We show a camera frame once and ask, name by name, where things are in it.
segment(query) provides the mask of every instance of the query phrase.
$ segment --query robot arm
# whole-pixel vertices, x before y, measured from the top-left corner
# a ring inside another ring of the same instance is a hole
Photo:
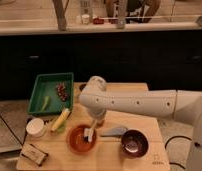
[[[174,120],[193,125],[186,171],[202,170],[202,92],[108,92],[106,81],[93,76],[80,94],[79,101],[97,120],[104,119],[106,110],[114,110],[158,118],[171,116]]]
[[[103,119],[106,110],[114,110],[158,118],[171,116],[177,121],[194,125],[202,114],[202,92],[108,92],[106,81],[97,76],[91,77],[79,101],[94,119]]]

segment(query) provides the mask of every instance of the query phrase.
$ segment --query dark brown bowl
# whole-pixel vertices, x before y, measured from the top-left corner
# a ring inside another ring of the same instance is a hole
[[[78,125],[68,132],[67,145],[74,153],[85,154],[89,152],[96,144],[96,131],[94,130],[92,142],[88,142],[87,138],[84,137],[85,128],[90,128],[90,126],[84,124]]]
[[[146,137],[137,130],[126,131],[121,138],[122,149],[130,157],[142,157],[148,150]]]

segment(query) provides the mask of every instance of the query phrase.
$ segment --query table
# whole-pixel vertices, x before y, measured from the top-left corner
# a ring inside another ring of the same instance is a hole
[[[78,102],[81,83],[75,83],[74,107],[66,121],[65,131],[50,133],[51,122],[46,133],[40,138],[27,135],[23,148],[32,143],[49,153],[43,166],[38,167],[23,157],[19,157],[17,170],[63,170],[63,171],[169,171],[170,166],[157,120],[151,117],[107,111],[105,123],[97,133],[109,128],[125,125],[129,129],[141,131],[148,139],[149,149],[142,158],[126,158],[121,153],[120,139],[98,137],[95,147],[86,155],[72,153],[66,144],[67,132],[79,124],[91,124],[92,118]],[[148,91],[145,83],[108,83],[110,91]]]

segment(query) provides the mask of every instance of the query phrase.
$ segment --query green tray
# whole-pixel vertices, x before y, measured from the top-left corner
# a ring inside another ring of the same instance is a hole
[[[66,85],[67,100],[61,101],[56,90],[59,83]],[[59,114],[63,108],[73,107],[73,73],[40,74],[36,77],[33,92],[30,98],[28,113],[32,115],[50,115]],[[44,99],[50,97],[45,110],[42,110]]]

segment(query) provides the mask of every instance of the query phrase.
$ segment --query cabinet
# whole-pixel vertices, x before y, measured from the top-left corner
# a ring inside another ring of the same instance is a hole
[[[0,36],[0,99],[29,98],[37,74],[202,90],[202,30]]]

